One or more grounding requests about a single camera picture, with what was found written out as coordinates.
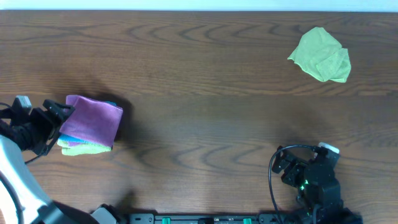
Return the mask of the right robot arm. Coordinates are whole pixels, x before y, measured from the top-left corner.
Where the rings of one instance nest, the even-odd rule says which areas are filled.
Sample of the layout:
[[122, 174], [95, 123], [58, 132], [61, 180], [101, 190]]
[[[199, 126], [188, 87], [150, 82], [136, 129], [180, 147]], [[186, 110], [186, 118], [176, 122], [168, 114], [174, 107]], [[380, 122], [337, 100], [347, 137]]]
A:
[[[321, 142], [316, 146], [279, 146], [269, 162], [268, 183], [276, 223], [361, 224], [361, 215], [344, 206], [341, 186], [334, 168], [340, 150]], [[272, 190], [272, 173], [282, 173], [281, 181], [298, 190], [302, 209], [281, 215]]]

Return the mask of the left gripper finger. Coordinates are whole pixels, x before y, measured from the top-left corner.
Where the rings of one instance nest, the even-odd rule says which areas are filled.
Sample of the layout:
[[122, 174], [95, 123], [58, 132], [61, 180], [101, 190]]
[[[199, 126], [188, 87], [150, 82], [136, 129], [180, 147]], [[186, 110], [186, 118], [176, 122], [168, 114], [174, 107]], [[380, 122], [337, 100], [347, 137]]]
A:
[[59, 137], [60, 132], [56, 131], [49, 140], [40, 142], [36, 146], [34, 146], [32, 152], [34, 152], [37, 156], [46, 156], [50, 152], [53, 145], [57, 142]]
[[65, 122], [75, 111], [72, 105], [57, 103], [53, 100], [45, 100], [43, 106], [48, 114], [60, 122]]

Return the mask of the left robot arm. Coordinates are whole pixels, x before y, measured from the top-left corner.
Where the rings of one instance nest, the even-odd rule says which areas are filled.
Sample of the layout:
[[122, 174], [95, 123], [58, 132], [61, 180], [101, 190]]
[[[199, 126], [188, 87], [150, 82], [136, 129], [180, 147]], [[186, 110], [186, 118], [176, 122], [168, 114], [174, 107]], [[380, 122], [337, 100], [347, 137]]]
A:
[[62, 124], [74, 107], [45, 100], [33, 108], [27, 96], [17, 96], [1, 110], [1, 211], [7, 223], [124, 223], [112, 206], [87, 213], [52, 200], [23, 159], [24, 151], [37, 158], [49, 153]]

